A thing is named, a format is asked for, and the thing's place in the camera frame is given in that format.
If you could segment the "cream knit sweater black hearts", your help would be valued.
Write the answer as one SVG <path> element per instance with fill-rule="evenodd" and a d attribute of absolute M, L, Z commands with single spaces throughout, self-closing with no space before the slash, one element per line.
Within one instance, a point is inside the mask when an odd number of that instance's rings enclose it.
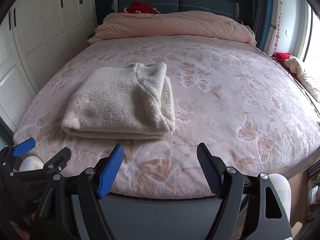
<path fill-rule="evenodd" d="M 175 131 L 170 79 L 164 63 L 102 67 L 71 96 L 62 129 L 93 139 L 167 139 Z"/>

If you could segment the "white fuzzy slipper left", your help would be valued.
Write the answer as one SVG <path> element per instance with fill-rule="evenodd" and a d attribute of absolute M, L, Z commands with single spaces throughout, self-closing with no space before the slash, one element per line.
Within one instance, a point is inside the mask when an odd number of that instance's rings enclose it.
<path fill-rule="evenodd" d="M 44 167 L 44 163 L 40 158 L 37 156 L 28 156 L 26 157 L 20 167 L 19 172 L 25 172 L 25 171 L 34 171 L 34 170 L 41 170 Z"/>

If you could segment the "pink floral bed blanket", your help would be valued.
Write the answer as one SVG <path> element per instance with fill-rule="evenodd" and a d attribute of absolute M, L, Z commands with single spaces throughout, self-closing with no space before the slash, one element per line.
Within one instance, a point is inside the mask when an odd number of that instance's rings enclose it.
<path fill-rule="evenodd" d="M 166 140 L 124 140 L 112 192 L 185 199 L 210 196 L 196 157 L 211 154 L 243 174 L 286 178 L 319 160 L 319 105 L 272 59 L 246 43 L 200 36 L 104 40 L 89 46 L 40 90 L 14 131 L 14 142 L 36 140 L 32 155 L 48 161 L 68 147 L 63 175 L 74 176 L 108 156 L 114 140 L 74 137 L 61 128 L 68 101 L 101 67 L 167 65 L 176 129 Z"/>

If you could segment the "red cloth on windowsill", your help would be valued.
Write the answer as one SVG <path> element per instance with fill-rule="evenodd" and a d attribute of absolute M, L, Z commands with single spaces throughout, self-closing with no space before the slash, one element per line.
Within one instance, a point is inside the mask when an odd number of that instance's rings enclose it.
<path fill-rule="evenodd" d="M 284 62 L 285 60 L 290 58 L 290 54 L 289 53 L 279 53 L 279 52 L 275 52 L 272 54 L 272 57 L 274 57 L 275 59 L 277 59 L 277 61 L 279 62 Z"/>

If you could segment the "cream cloth on windowsill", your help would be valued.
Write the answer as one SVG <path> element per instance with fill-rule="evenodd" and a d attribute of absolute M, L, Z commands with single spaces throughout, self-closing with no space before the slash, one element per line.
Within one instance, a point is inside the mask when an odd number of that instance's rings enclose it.
<path fill-rule="evenodd" d="M 319 102 L 319 70 L 295 56 L 290 56 L 284 60 L 284 64 L 291 73 L 296 74 L 297 80 Z"/>

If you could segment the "white wardrobe red stickers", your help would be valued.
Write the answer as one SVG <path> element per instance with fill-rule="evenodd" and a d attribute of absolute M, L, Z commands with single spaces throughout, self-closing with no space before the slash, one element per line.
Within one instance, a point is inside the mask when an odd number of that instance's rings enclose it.
<path fill-rule="evenodd" d="M 13 131 L 41 88 L 88 46 L 94 0 L 16 0 L 1 23 L 1 120 Z"/>

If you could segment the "pink folded duvet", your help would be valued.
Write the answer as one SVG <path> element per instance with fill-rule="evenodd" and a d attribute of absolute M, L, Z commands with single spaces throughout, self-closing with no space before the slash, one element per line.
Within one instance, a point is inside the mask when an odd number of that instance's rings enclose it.
<path fill-rule="evenodd" d="M 112 13 L 106 16 L 88 43 L 129 37 L 172 35 L 219 38 L 253 46 L 257 44 L 255 34 L 249 27 L 231 18 L 205 11 L 157 15 Z"/>

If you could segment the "red pillow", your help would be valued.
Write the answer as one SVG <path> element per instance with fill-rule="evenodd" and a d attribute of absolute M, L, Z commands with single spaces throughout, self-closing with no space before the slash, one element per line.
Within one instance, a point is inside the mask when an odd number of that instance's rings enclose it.
<path fill-rule="evenodd" d="M 121 9 L 120 12 L 129 13 L 129 14 L 153 14 L 157 15 L 160 12 L 145 2 L 133 1 L 130 6 Z"/>

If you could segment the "teal upholstered headboard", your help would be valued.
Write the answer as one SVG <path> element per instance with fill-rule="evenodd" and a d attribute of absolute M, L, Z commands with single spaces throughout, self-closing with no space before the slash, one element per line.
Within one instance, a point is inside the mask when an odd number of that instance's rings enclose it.
<path fill-rule="evenodd" d="M 239 4 L 230 0 L 113 0 L 112 9 L 120 12 L 133 1 L 145 2 L 163 14 L 183 11 L 206 11 L 235 21 L 239 18 Z"/>

